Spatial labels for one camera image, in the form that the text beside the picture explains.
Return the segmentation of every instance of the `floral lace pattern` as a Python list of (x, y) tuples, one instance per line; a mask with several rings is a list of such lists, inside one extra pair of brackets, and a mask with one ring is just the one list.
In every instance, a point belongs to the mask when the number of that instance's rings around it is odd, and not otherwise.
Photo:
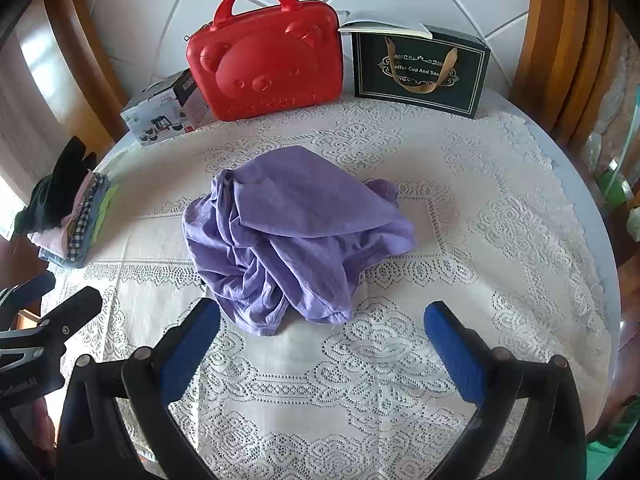
[[(101, 313), (67, 342), (65, 377), (82, 353), (125, 358), (184, 319), (203, 292), (181, 237), (184, 207), (219, 170), (295, 144), (363, 181), (395, 182), (418, 244), (362, 273), (344, 325), (311, 325), (293, 313), (276, 336), (258, 338), (222, 320), (170, 406), (219, 478), (428, 476), (473, 412), (424, 336), (422, 313), (434, 300), (491, 347), (537, 361), (565, 355), (593, 425), (610, 348), (602, 287), (572, 206), (524, 122), (374, 100), (216, 122), (124, 155), (108, 173), (123, 196), (91, 263), (55, 269), (58, 286), (43, 300), (47, 312), (85, 285), (103, 297)], [(119, 405), (132, 440), (148, 447), (128, 402)], [(500, 465), (523, 408), (513, 410), (483, 474)]]

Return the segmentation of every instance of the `metal bolt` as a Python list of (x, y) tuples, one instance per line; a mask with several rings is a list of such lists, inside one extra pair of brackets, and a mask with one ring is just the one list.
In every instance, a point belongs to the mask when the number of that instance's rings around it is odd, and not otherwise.
[(567, 360), (562, 357), (561, 355), (554, 355), (551, 360), (554, 362), (554, 364), (558, 367), (558, 368), (566, 368), (566, 366), (569, 364), (567, 362)]
[(133, 352), (133, 357), (140, 361), (149, 359), (151, 357), (151, 348), (149, 348), (148, 346), (141, 346), (135, 352)]
[(78, 359), (76, 359), (76, 366), (81, 368), (87, 366), (91, 362), (91, 356), (89, 354), (81, 355)]
[(498, 361), (508, 361), (511, 358), (511, 352), (506, 348), (498, 346), (494, 348), (494, 357), (498, 359)]

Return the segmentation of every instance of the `white tablecloth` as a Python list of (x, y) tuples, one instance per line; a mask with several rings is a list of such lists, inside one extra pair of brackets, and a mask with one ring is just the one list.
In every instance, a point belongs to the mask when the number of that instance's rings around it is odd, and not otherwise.
[[(572, 205), (524, 126), (499, 111), (475, 121), (426, 108), (344, 98), (199, 132), (114, 158), (120, 184), (85, 269), (56, 270), (44, 310), (84, 285), (102, 313), (68, 342), (63, 373), (84, 352), (126, 358), (179, 323), (204, 289), (186, 252), (183, 208), (212, 176), (300, 144), (361, 180), (386, 178), (418, 247), (363, 273), (343, 326), (290, 312), (279, 333), (223, 320), (183, 400), (171, 409), (221, 478), (423, 478), (473, 413), (422, 329), (444, 300), (490, 346), (518, 358), (565, 355), (587, 430), (607, 394), (611, 336), (602, 287)], [(143, 436), (126, 402), (132, 439)], [(504, 457), (517, 404), (485, 471)]]

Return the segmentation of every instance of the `red suitcase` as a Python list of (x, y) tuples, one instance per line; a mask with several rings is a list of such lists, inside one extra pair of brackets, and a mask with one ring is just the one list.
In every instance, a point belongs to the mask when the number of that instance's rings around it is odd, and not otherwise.
[(233, 121), (331, 101), (342, 91), (338, 17), (323, 2), (279, 0), (233, 16), (222, 0), (187, 44), (187, 61), (214, 115)]

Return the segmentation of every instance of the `gold ribbon handle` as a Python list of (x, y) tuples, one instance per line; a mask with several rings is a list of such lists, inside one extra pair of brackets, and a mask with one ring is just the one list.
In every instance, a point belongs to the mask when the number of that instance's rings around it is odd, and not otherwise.
[(389, 67), (391, 68), (391, 75), (393, 76), (394, 81), (398, 83), (402, 88), (413, 94), (430, 94), (431, 92), (433, 92), (444, 82), (447, 77), (449, 77), (449, 73), (458, 60), (458, 50), (456, 48), (452, 48), (451, 50), (449, 50), (447, 56), (444, 59), (442, 69), (440, 70), (440, 75), (438, 76), (438, 80), (435, 83), (425, 83), (418, 86), (407, 86), (405, 84), (402, 84), (400, 78), (398, 77), (398, 74), (396, 73), (396, 46), (394, 45), (394, 42), (391, 41), (391, 38), (388, 38), (386, 36), (385, 42), (386, 52), (389, 54)]

